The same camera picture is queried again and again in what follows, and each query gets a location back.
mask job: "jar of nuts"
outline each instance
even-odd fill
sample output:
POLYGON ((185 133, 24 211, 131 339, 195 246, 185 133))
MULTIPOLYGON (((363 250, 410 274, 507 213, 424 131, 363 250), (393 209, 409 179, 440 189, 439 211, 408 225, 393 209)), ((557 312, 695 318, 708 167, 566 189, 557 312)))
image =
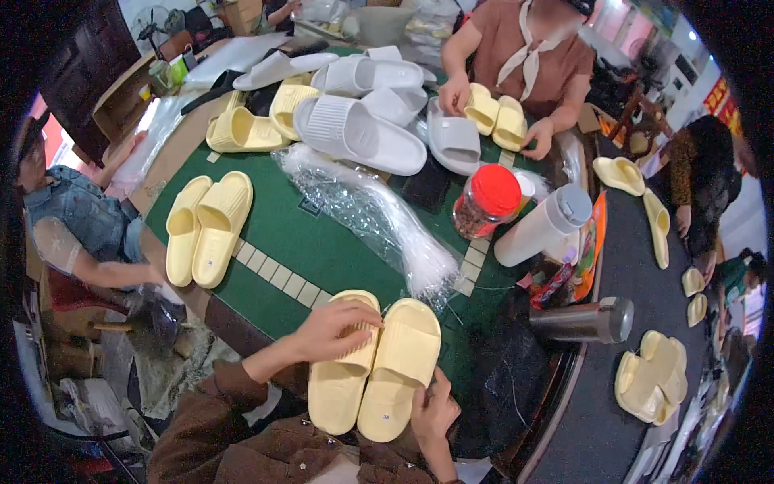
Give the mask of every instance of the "jar of nuts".
POLYGON ((521 200, 521 187, 511 170, 497 163, 484 165, 467 179, 454 202, 454 228, 466 239, 485 237, 514 218, 521 200))

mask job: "white scarf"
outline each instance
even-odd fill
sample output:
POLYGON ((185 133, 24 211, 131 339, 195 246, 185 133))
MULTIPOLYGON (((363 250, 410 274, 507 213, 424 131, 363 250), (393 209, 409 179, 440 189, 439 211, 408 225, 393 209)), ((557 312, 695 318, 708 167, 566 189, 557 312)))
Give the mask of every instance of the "white scarf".
POLYGON ((556 49, 563 40, 577 32, 577 28, 580 28, 580 25, 578 25, 577 28, 571 26, 567 29, 561 29, 557 31, 558 35, 552 36, 551 40, 542 41, 540 44, 538 44, 536 49, 534 49, 532 52, 529 52, 529 46, 531 46, 533 42, 533 35, 527 26, 527 12, 529 11, 529 6, 532 4, 532 2, 533 0, 526 0, 522 4, 522 10, 519 13, 519 26, 521 27, 522 35, 524 36, 524 47, 519 49, 511 56, 510 59, 505 62, 505 64, 503 64, 502 69, 500 69, 500 73, 497 75, 497 87, 499 88, 500 84, 502 84, 505 78, 509 76, 514 69, 516 69, 521 64, 524 64, 525 86, 522 97, 519 99, 520 101, 524 101, 532 93, 533 86, 535 85, 535 79, 537 79, 537 71, 540 69, 540 58, 538 57, 538 54, 541 52, 546 52, 547 50, 556 49))

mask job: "door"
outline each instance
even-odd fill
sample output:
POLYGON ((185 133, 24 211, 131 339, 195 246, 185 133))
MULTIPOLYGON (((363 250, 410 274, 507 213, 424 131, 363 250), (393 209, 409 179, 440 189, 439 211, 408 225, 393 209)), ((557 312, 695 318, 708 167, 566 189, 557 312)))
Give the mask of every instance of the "door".
POLYGON ((100 96, 140 54, 116 0, 95 2, 90 17, 49 66, 40 94, 78 148, 101 165, 110 142, 91 117, 100 96))

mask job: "green table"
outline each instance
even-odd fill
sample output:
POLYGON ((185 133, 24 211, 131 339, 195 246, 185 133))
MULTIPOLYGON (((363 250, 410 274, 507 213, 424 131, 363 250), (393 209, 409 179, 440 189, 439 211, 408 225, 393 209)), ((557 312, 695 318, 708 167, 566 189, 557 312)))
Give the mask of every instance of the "green table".
MULTIPOLYGON (((499 147, 490 138, 481 140, 481 158, 497 163, 501 158, 499 147)), ((545 162, 525 160, 519 154, 514 159, 515 166, 533 171, 538 171, 541 163, 545 162)), ((342 290, 367 290, 382 307, 408 295, 403 276, 344 226, 307 206, 303 195, 267 153, 218 157, 202 143, 159 195, 146 218, 147 225, 166 244, 166 217, 185 184, 200 175, 218 181, 232 170, 250 177, 255 196, 240 235, 246 244, 232 258, 223 282, 213 294, 269 337, 277 339, 295 331, 309 315, 310 306, 342 290)), ((393 177, 389 185, 399 191, 404 180, 393 177)), ((482 266, 471 296, 455 295, 439 316, 439 364, 460 396, 467 393, 465 388, 472 376, 475 355, 469 343, 471 335, 486 336, 505 293, 504 289, 482 288, 507 288, 516 282, 512 269, 495 261, 488 242, 474 242, 481 252, 477 254, 477 249, 469 249, 470 242, 455 232, 451 210, 461 194, 461 183, 459 180, 451 184, 439 214, 415 208, 433 235, 482 266), (476 256, 481 259, 482 254, 486 254, 483 263, 476 261, 476 256)))

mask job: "person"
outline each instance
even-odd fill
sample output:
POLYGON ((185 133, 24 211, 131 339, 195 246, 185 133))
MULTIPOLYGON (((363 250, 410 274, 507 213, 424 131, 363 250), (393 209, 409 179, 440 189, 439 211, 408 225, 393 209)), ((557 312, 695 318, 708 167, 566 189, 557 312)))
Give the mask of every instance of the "person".
POLYGON ((720 340, 728 330, 728 308, 766 281, 766 260, 750 248, 717 265, 711 286, 717 291, 720 307, 720 340))
POLYGON ((712 115, 682 128, 664 146, 663 168, 649 178, 674 214, 694 264, 712 279, 721 215, 741 190, 741 171, 758 178, 750 145, 712 115))
POLYGON ((594 51, 577 35, 594 0, 488 0, 441 50, 449 81, 440 107, 464 115, 470 97, 466 59, 476 53, 472 79, 493 94, 507 94, 538 118, 521 153, 541 160, 555 133, 573 127, 590 89, 594 51))
POLYGON ((27 230, 47 264, 98 287, 128 288, 165 284, 162 274, 142 263, 142 219, 133 218, 114 197, 103 193, 116 170, 147 135, 134 135, 93 180, 67 166, 46 169, 42 129, 50 113, 26 120, 17 185, 27 230))
POLYGON ((272 376, 295 363, 330 361, 362 345, 371 331, 339 337, 361 322, 383 326, 367 304, 336 300, 315 308, 295 333, 241 363, 215 362, 213 375, 180 396, 169 428, 153 449, 149 481, 431 484, 432 474, 438 482, 462 484, 446 437, 460 407, 438 368, 435 383, 415 391, 411 412, 410 430, 429 473, 420 468, 419 454, 406 460, 411 446, 376 444, 355 433, 359 450, 353 449, 314 427, 308 414, 277 420, 250 435, 241 415, 266 401, 272 376))

